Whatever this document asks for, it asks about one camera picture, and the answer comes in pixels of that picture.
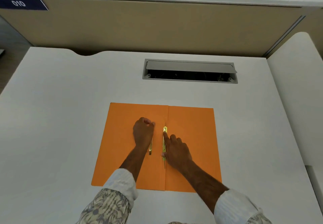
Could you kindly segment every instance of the orange folder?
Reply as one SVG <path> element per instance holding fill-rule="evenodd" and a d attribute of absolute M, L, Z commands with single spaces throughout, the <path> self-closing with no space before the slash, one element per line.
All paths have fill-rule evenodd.
<path fill-rule="evenodd" d="M 136 186 L 138 189 L 195 192 L 188 181 L 162 160 L 163 128 L 168 136 L 175 134 L 188 145 L 193 161 L 208 174 L 221 180 L 216 140 L 216 124 L 212 108 L 173 107 L 111 103 L 107 115 L 93 186 L 103 186 L 135 147 L 132 128 L 140 117 L 155 122 L 152 154 L 144 158 Z"/>

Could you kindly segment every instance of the rolled sleeve cuff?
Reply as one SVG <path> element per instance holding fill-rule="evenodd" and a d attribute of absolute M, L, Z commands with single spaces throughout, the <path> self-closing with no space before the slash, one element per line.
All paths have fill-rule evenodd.
<path fill-rule="evenodd" d="M 103 188 L 123 194 L 129 201 L 130 209 L 132 209 L 134 201 L 138 198 L 135 179 L 127 169 L 115 170 L 103 185 Z"/>
<path fill-rule="evenodd" d="M 246 224 L 251 217 L 262 213 L 247 196 L 230 189 L 216 202 L 214 218 L 217 224 Z"/>

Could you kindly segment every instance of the desk surface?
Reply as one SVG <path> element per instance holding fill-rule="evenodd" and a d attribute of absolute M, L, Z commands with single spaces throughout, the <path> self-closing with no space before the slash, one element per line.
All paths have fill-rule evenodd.
<path fill-rule="evenodd" d="M 143 80 L 145 58 L 234 62 L 238 84 Z M 222 180 L 273 223 L 322 223 L 264 58 L 30 48 L 0 95 L 0 219 L 75 223 L 110 102 L 214 108 Z M 214 223 L 195 193 L 140 190 L 128 223 Z"/>

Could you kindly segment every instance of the desk number sign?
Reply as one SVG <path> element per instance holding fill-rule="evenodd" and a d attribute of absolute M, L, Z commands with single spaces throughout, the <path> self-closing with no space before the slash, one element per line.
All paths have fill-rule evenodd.
<path fill-rule="evenodd" d="M 0 9 L 48 10 L 42 0 L 0 0 Z"/>

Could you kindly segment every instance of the person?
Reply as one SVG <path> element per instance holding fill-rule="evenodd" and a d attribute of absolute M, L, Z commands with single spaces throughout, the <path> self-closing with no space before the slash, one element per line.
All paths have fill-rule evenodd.
<path fill-rule="evenodd" d="M 115 170 L 103 189 L 82 211 L 76 224 L 124 224 L 138 197 L 136 181 L 153 136 L 155 123 L 140 118 L 133 126 L 135 147 Z M 169 165 L 178 170 L 214 214 L 217 224 L 271 224 L 251 200 L 204 172 L 194 163 L 188 146 L 175 135 L 164 133 Z"/>

